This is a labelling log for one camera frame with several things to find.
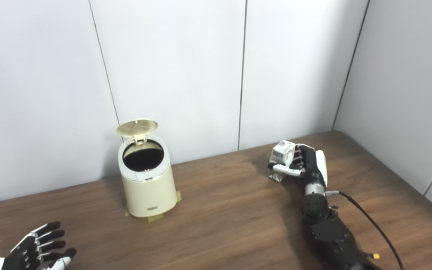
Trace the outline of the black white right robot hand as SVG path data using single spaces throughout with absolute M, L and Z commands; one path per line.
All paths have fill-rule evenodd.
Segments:
M 293 176 L 306 185 L 327 187 L 326 156 L 309 145 L 281 140 L 272 148 L 267 167 L 269 178 L 277 182 Z

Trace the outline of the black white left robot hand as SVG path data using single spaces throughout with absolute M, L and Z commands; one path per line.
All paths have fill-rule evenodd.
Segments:
M 27 233 L 5 257 L 0 257 L 0 270 L 65 270 L 77 254 L 75 248 L 63 253 L 65 231 L 60 222 L 50 222 Z

